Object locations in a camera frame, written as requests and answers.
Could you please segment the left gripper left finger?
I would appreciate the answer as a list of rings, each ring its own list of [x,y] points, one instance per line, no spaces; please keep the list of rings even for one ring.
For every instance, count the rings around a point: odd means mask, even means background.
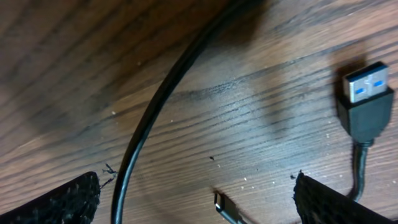
[[[1,215],[1,224],[87,224],[100,204],[96,172],[81,176]]]

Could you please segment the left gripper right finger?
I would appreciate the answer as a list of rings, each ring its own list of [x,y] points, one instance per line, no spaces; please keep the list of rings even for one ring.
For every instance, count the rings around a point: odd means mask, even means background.
[[[365,206],[299,172],[293,200],[302,223],[394,224]]]

